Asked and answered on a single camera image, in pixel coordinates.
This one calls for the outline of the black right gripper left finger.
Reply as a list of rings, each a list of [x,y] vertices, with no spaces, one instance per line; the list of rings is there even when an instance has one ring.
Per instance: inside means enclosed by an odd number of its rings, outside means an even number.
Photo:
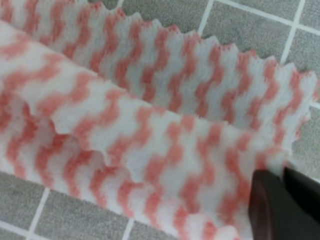
[[[281,227],[282,181],[267,170],[256,170],[252,176],[248,216],[254,240],[280,240],[286,236]]]

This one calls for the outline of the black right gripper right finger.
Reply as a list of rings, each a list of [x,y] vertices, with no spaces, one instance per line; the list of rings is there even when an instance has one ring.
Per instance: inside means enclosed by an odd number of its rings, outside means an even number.
[[[286,199],[283,210],[284,240],[320,238],[320,184],[292,168],[284,170]]]

